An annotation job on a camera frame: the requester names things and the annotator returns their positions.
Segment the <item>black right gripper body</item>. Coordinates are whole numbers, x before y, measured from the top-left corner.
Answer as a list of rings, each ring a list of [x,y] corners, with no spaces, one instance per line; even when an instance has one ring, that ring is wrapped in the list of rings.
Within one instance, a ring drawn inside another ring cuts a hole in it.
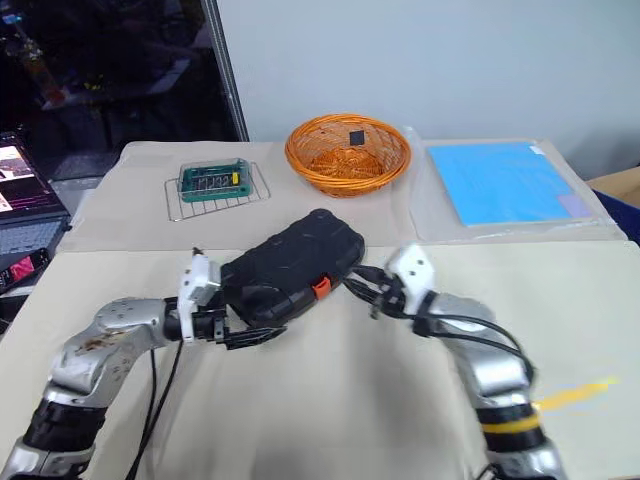
[[[394,318],[405,319],[405,294],[403,292],[404,284],[399,278],[382,283],[379,290],[374,293],[373,303],[371,304],[370,317],[378,319],[381,315]]]

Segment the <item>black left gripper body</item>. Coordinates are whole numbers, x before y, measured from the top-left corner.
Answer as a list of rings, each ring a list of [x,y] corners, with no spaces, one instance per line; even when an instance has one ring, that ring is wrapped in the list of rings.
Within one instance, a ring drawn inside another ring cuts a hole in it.
[[[192,314],[194,337],[216,344],[226,342],[229,328],[227,325],[227,309],[221,307],[198,307]]]

